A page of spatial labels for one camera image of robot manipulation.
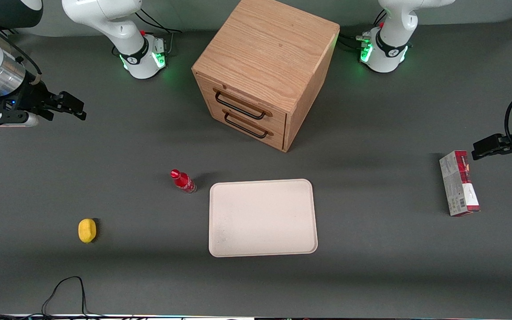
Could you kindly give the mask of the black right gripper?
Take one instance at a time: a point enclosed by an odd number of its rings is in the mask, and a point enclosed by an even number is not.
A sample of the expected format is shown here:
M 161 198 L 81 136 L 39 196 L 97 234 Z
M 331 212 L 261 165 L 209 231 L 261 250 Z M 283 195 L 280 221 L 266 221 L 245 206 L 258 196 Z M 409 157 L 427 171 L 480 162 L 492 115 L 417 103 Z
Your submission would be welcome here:
M 86 120 L 87 114 L 84 112 L 83 101 L 66 91 L 62 91 L 57 95 L 57 101 L 53 99 L 54 97 L 55 94 L 47 89 L 45 83 L 40 82 L 36 85 L 26 83 L 20 85 L 12 93 L 0 97 L 0 105 L 3 105 L 8 110 L 21 110 L 33 113 L 47 121 L 53 120 L 53 112 L 67 112 L 81 121 Z

